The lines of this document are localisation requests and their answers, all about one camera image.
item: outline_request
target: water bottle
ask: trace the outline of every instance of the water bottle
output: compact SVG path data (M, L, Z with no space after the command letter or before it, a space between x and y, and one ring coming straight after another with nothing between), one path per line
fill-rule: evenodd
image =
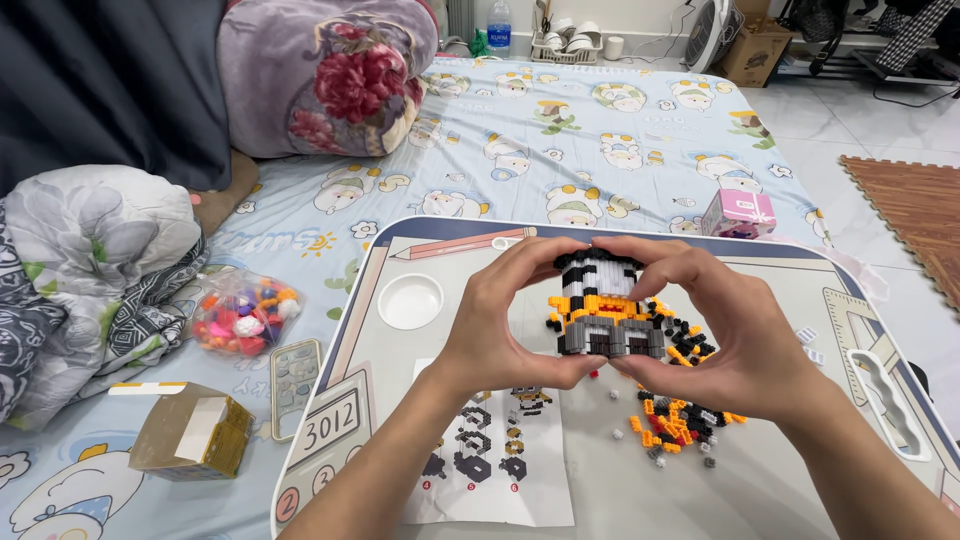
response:
M490 54L502 59L510 57L510 4L496 0L487 17L487 42Z

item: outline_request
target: bed sheet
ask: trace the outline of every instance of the bed sheet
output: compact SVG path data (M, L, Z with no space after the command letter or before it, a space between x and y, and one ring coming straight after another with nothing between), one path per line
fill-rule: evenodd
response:
M723 186L762 190L778 233L828 243L775 140L726 80L459 59L434 61L424 79L420 115L392 155L262 162L249 201L211 238L205 272L247 267L305 294L285 344L316 337L325 350L364 250L409 215L699 233ZM199 291L187 285L177 306L189 313ZM86 540L269 537L289 445L270 436L268 367L267 355L209 356L188 341L136 378L206 384L257 417L234 480L176 483L128 470L151 397L97 396L39 434L0 427L0 520L9 521L0 538L72 529Z

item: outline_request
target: lap desk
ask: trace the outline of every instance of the lap desk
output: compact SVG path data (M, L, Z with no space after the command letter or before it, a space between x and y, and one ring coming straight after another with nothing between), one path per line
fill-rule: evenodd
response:
M622 232L423 216L385 228L367 253L277 483L272 509L274 534L337 474L370 438L378 422L390 415L410 387L415 362L440 352L471 274L525 235L568 235L589 242L597 234ZM795 330L811 327L818 332L807 347L824 355L823 372L848 392L891 451L944 504L956 508L954 502L960 502L957 447L875 310L846 271L798 246L671 234L634 235L657 240L678 237L707 249L738 272L767 281L791 326ZM437 305L411 307L432 311L417 312L416 316L425 317L420 323L385 321L384 317L396 319L392 310L403 308L405 302L402 294L390 289L396 290L397 278L411 274L418 276L400 282L412 279L411 286L433 290L428 296ZM544 322L552 311L547 298L559 295L560 290L560 278L556 278L517 293L508 318L512 334L528 350L556 350L557 335ZM706 326L678 286L668 285L659 296L691 326ZM396 328L417 324L423 326ZM709 329L705 332L708 342L716 343ZM900 397L906 424L893 418L896 411L880 404L870 373L860 370L858 376L846 360L847 350L867 350L879 358L889 374L891 389ZM612 389L620 391L619 399L610 398ZM604 366L599 378L585 379L556 397L563 415L564 461L575 527L446 522L401 526L397 536L835 537L803 461L773 424L750 419L746 424L719 430L719 444L710 453L716 459L714 469L705 468L703 456L692 448L670 454L666 468L659 469L627 422L632 415L644 417L632 380ZM901 434L894 425L912 430ZM622 440L611 437L614 429L625 433ZM493 473L504 476L504 471L496 470L499 454L502 452L491 457ZM446 456L452 461L452 451ZM416 489L437 489L437 482L447 481L439 477L423 480L428 481ZM496 496L513 498L517 505L535 503L530 501L534 490L524 486L522 481L514 483L514 489L504 488ZM482 503L481 491L471 488L459 497L476 497Z

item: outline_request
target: forearm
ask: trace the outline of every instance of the forearm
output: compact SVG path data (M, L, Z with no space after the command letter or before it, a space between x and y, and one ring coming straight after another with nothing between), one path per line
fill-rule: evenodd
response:
M823 392L812 392L823 399L810 414L780 430L804 458L840 537L960 538L960 521L891 452L843 390L824 383Z
M389 537L430 452L468 399L451 391L433 366L424 369L383 426L280 539Z

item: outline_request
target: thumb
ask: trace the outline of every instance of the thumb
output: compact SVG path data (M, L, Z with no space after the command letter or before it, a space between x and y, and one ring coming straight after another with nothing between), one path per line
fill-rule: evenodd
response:
M534 355L534 359L532 364L537 371L537 380L541 380L543 386L562 390L573 388L587 373L598 370L607 363L605 356L596 355L570 355L559 358Z
M664 364L643 355L615 356L610 365L629 374L658 396L686 400L702 394L704 373L693 368Z

